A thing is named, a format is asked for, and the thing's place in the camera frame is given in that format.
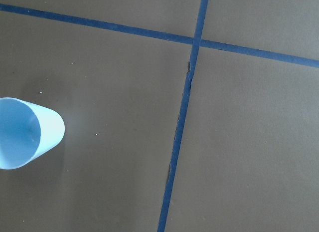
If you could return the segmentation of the light blue plastic cup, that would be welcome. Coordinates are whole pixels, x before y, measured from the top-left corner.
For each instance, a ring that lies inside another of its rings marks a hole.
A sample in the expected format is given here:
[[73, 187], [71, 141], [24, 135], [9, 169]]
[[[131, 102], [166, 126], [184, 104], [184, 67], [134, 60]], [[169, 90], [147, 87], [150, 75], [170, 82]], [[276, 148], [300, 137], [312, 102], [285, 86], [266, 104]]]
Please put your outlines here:
[[65, 124], [52, 109], [17, 98], [0, 99], [0, 168], [20, 168], [57, 146]]

